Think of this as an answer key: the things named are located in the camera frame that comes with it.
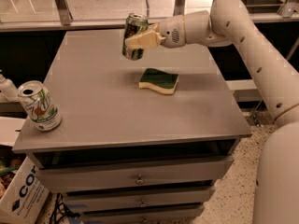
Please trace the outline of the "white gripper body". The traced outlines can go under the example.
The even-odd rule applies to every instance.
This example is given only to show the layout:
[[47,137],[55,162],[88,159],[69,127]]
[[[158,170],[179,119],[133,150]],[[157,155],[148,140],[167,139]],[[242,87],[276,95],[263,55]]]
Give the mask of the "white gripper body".
[[183,15],[169,17],[160,21],[158,31],[164,38],[161,45],[170,49],[183,47],[186,44],[184,29]]

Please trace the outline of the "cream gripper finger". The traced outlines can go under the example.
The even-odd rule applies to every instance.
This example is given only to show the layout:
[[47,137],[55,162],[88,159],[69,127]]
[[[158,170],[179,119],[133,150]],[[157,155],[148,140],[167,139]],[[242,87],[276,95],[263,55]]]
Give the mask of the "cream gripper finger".
[[166,40],[166,37],[159,33],[158,28],[158,23],[150,25],[146,31],[126,38],[125,45],[128,49],[154,49],[159,47]]

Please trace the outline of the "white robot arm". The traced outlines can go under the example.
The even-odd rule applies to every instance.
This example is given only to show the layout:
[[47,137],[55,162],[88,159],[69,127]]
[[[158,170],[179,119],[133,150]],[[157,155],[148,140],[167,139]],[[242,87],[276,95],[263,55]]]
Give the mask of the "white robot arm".
[[252,224],[299,224],[299,73],[265,38],[241,0],[177,15],[125,40],[130,49],[232,44],[278,126],[263,145]]

